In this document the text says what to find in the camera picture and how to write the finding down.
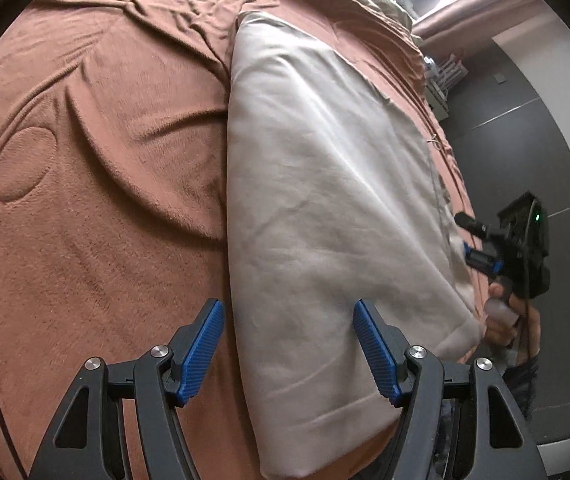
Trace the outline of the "right hand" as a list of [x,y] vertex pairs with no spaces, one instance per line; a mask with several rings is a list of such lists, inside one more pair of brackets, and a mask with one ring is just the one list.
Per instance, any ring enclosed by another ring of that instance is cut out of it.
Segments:
[[514,294],[507,296],[505,287],[494,281],[489,286],[484,312],[484,341],[491,347],[507,349],[510,364],[524,364],[539,354],[542,332],[540,312],[526,300]]

